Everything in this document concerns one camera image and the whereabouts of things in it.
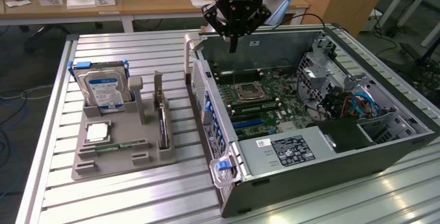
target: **white label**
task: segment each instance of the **white label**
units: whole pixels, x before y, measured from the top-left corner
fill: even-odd
[[[29,0],[17,1],[17,2],[5,2],[5,4],[7,5],[7,7],[21,6],[21,5],[25,5],[25,4],[29,4],[29,3],[30,3]]]
[[[98,14],[118,14],[118,11],[99,11]]]
[[[270,145],[270,139],[266,138],[266,139],[262,139],[262,140],[255,140],[255,145],[258,147],[269,146]]]
[[[46,0],[46,1],[50,3],[50,5],[59,5],[59,4],[62,4],[61,0]]]
[[[95,0],[97,5],[107,5],[107,0]]]
[[[115,78],[90,80],[95,105],[103,109],[117,108],[122,105],[121,93],[115,90]]]
[[[249,42],[249,46],[258,46],[259,45],[259,41],[250,41]]]
[[[261,108],[274,107],[275,103],[267,103],[261,105]]]
[[[246,109],[242,109],[241,112],[255,111],[255,110],[259,110],[259,108],[261,108],[261,107],[246,108]]]

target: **desk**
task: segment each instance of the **desk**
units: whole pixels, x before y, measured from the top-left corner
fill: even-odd
[[[291,0],[287,13],[302,14],[307,7],[303,0]],[[189,0],[115,0],[114,6],[71,10],[65,5],[41,6],[37,0],[31,0],[29,5],[3,8],[0,25],[121,21],[123,31],[133,32],[133,20],[201,17],[199,11]],[[290,24],[299,22],[301,17],[293,19]]]
[[[285,224],[403,223],[410,220],[434,223],[440,218],[438,140],[379,174],[243,215],[219,218],[183,82],[182,37],[187,32],[198,30],[81,35],[77,40],[66,41],[15,223]],[[334,32],[440,124],[440,110],[347,33]],[[337,50],[335,54],[346,70],[357,72],[358,66],[345,53]],[[154,70],[163,74],[177,162],[134,173],[71,181],[82,95],[66,72],[66,61],[123,58],[129,61],[129,74],[142,77],[142,97],[151,95]]]

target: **blue pcie slot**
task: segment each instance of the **blue pcie slot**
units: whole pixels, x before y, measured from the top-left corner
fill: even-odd
[[[233,129],[239,129],[239,128],[243,128],[243,127],[249,127],[249,126],[254,126],[254,125],[261,125],[261,124],[262,124],[262,119],[258,118],[258,119],[249,120],[249,121],[245,121],[245,122],[233,123],[231,124],[231,127],[233,127]]]

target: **hard drive label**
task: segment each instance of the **hard drive label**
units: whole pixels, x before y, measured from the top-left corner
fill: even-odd
[[[271,147],[282,166],[315,159],[301,135],[271,141]]]
[[[122,96],[121,93],[115,90],[115,78],[90,80],[89,84],[95,104],[99,108],[111,109],[121,107]]]

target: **barcode sticker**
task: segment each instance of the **barcode sticker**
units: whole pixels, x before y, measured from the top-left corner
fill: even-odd
[[[266,139],[262,139],[262,140],[255,140],[255,145],[258,147],[269,146],[270,145],[270,139],[266,138]]]

